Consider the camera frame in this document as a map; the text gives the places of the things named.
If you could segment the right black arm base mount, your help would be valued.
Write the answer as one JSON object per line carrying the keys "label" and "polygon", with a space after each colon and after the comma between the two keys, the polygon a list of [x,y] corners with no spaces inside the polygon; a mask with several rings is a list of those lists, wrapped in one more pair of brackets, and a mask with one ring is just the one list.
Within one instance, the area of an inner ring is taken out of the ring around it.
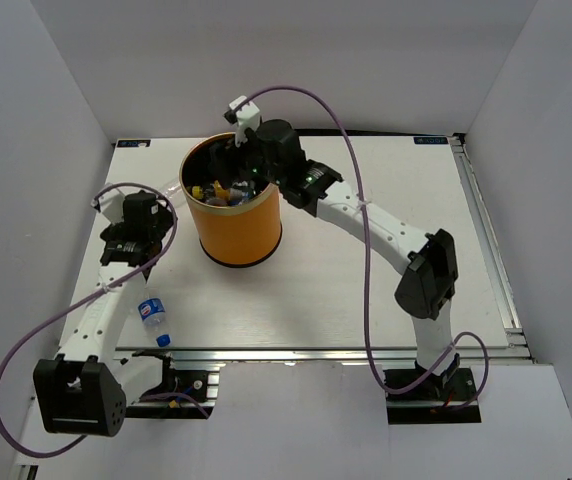
{"label": "right black arm base mount", "polygon": [[454,425],[482,422],[476,400],[463,406],[476,393],[470,368],[460,368],[444,389],[429,381],[402,395],[386,395],[389,425]]}

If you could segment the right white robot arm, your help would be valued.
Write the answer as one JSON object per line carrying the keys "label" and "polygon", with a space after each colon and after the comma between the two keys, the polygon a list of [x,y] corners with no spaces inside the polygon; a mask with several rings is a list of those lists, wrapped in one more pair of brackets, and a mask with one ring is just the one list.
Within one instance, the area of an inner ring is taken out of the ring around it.
{"label": "right white robot arm", "polygon": [[249,129],[246,139],[210,147],[209,169],[224,187],[237,179],[276,186],[291,206],[330,223],[377,252],[401,279],[394,298],[413,322],[419,390],[438,399],[454,385],[459,356],[452,343],[451,300],[458,266],[452,235],[415,228],[361,199],[339,172],[309,159],[285,120]]}

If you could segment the orange label yellow cap bottle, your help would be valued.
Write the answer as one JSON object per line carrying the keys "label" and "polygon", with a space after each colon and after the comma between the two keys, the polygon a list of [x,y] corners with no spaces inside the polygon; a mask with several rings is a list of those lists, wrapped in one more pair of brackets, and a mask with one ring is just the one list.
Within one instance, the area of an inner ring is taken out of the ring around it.
{"label": "orange label yellow cap bottle", "polygon": [[222,198],[227,202],[230,198],[229,190],[223,188],[218,181],[212,182],[210,184],[193,185],[190,188],[190,194],[195,200],[198,200],[202,203],[205,203],[205,200],[209,197]]}

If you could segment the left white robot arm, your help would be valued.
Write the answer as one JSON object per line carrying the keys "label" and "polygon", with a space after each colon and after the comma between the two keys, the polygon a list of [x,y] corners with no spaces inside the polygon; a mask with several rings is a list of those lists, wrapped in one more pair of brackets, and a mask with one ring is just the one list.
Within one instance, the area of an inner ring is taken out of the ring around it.
{"label": "left white robot arm", "polygon": [[40,360],[33,381],[45,430],[49,433],[113,437],[128,407],[149,392],[165,399],[177,387],[177,374],[162,358],[117,358],[126,320],[144,300],[147,280],[163,253],[163,239],[174,228],[173,213],[162,197],[140,190],[106,197],[109,225],[100,237],[97,297],[85,307],[74,332],[52,360]]}

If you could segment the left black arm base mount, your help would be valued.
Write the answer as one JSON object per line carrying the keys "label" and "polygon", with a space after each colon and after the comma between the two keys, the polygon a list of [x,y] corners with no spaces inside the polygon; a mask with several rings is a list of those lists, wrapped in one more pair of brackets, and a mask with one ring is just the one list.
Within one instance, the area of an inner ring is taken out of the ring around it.
{"label": "left black arm base mount", "polygon": [[202,366],[189,366],[175,361],[167,352],[136,351],[127,360],[154,360],[153,373],[159,380],[145,389],[128,406],[128,419],[149,420],[205,420],[212,414],[216,401],[218,373]]}

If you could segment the red label red cap bottle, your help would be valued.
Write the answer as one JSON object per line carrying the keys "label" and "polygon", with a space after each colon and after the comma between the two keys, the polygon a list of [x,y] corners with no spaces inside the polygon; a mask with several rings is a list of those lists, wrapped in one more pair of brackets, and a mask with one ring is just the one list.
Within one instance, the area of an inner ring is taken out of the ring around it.
{"label": "red label red cap bottle", "polygon": [[222,198],[209,197],[205,200],[205,204],[216,207],[226,207],[228,205],[228,202]]}

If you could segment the clear crushed plastic bottle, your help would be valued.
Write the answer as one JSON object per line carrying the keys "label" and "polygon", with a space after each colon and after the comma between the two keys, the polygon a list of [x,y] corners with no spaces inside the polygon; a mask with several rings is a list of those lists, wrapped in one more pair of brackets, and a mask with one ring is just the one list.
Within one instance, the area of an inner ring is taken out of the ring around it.
{"label": "clear crushed plastic bottle", "polygon": [[178,180],[170,180],[161,189],[161,193],[170,201],[174,209],[179,209],[185,204],[186,199],[181,183]]}

